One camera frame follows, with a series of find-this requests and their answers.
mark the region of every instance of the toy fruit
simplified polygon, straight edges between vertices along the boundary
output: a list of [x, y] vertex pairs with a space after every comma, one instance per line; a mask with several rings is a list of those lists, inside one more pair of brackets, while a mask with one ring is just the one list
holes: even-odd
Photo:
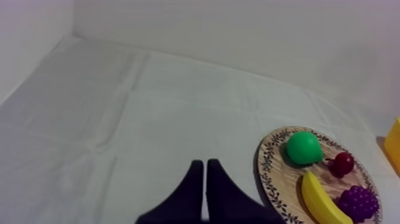
[[339, 153], [329, 166], [329, 170], [337, 178], [342, 178], [354, 168], [354, 158], [350, 153]]
[[361, 186], [344, 191], [337, 205], [355, 223], [370, 219], [379, 210], [376, 196]]
[[310, 132], [296, 132], [287, 142], [287, 155], [297, 164], [322, 161], [322, 149], [318, 138]]
[[310, 171], [303, 176], [301, 191], [305, 205], [319, 223], [353, 224], [351, 218], [336, 206]]

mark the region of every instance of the white wall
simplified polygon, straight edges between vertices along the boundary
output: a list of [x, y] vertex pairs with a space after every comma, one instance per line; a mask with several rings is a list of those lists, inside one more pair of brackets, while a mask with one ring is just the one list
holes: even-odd
[[400, 114], [395, 0], [76, 1], [81, 36], [251, 71]]
[[72, 25], [73, 0], [0, 0], [0, 102]]

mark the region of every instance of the wooden plate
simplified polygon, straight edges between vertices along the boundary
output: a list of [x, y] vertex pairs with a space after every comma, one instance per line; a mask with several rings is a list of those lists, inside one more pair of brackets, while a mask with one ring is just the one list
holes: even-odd
[[351, 173], [338, 179], [332, 176], [325, 162], [308, 167], [299, 167], [286, 157], [286, 142], [298, 131], [313, 133], [320, 141], [324, 158], [334, 158], [336, 154], [347, 151], [335, 140], [306, 127], [288, 126], [276, 129], [267, 135], [258, 147], [257, 167], [262, 188], [274, 208], [281, 214], [286, 223], [315, 223], [309, 214], [301, 196], [301, 178], [312, 171], [332, 199], [340, 197], [344, 190], [353, 185], [361, 185], [375, 193], [379, 201], [379, 211], [364, 223], [380, 224], [382, 222], [382, 204], [377, 189], [365, 168], [355, 158]]

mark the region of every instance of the white cloth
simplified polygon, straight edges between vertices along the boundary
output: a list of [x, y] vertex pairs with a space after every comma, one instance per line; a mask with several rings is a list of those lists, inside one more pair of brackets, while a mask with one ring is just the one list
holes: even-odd
[[[257, 146], [294, 125], [355, 154], [378, 187], [384, 223], [398, 223], [400, 180], [376, 144], [391, 123], [267, 77], [69, 39], [0, 106], [0, 222], [132, 224], [191, 160], [213, 157], [260, 203]], [[206, 219], [206, 201], [203, 210]]]

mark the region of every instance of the yellow object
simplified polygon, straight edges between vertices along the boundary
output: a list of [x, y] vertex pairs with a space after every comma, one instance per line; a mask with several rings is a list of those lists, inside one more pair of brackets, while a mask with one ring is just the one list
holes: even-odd
[[305, 205], [320, 224], [353, 224], [351, 218], [336, 206], [310, 171], [303, 176], [301, 191]]
[[385, 139], [385, 151], [397, 173], [400, 173], [400, 117], [396, 119], [392, 130]]

